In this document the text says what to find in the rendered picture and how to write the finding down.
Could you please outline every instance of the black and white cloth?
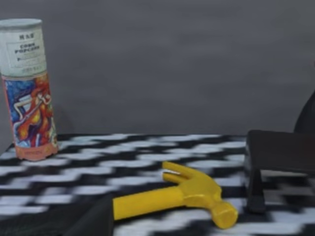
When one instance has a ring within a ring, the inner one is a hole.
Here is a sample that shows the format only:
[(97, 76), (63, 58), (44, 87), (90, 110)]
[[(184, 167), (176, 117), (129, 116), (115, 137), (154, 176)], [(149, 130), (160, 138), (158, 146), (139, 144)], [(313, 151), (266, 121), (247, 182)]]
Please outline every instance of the black and white cloth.
[(162, 161), (209, 174), (238, 208), (235, 227), (220, 230), (202, 209), (178, 208), (115, 222), (114, 236), (314, 236), (315, 182), (305, 175), (264, 172), (268, 212), (246, 212), (245, 138), (222, 135), (60, 135), (60, 152), (20, 161), (13, 146), (0, 156), (0, 219), (52, 207), (172, 185)]

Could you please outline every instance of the yellow handle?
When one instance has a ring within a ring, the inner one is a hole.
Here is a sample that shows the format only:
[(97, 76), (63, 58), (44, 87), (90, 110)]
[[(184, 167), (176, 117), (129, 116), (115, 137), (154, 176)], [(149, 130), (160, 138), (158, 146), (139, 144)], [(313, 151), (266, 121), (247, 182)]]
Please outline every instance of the yellow handle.
[(184, 205), (178, 187), (168, 187), (114, 199), (114, 219), (120, 220)]

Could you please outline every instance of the can lid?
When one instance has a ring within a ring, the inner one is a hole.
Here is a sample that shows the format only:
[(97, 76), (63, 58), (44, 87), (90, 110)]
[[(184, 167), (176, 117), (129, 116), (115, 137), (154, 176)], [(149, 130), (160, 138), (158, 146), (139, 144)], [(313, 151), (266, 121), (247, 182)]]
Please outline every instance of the can lid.
[(40, 19), (7, 19), (0, 20), (0, 31), (7, 30), (28, 30), (40, 26)]

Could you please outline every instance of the gray background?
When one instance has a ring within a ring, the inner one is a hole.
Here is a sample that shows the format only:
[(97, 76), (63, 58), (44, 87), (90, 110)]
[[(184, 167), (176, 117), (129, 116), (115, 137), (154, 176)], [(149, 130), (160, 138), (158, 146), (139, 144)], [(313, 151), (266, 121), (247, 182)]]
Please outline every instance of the gray background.
[[(10, 0), (40, 18), (59, 133), (291, 131), (314, 90), (314, 0)], [(12, 140), (2, 88), (0, 151)]]

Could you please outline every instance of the can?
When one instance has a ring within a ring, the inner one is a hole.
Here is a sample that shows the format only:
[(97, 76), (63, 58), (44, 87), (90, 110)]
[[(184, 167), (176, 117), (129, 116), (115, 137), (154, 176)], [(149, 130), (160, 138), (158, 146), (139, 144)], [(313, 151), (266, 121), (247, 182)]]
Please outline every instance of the can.
[(41, 20), (0, 21), (0, 71), (17, 157), (57, 153)]

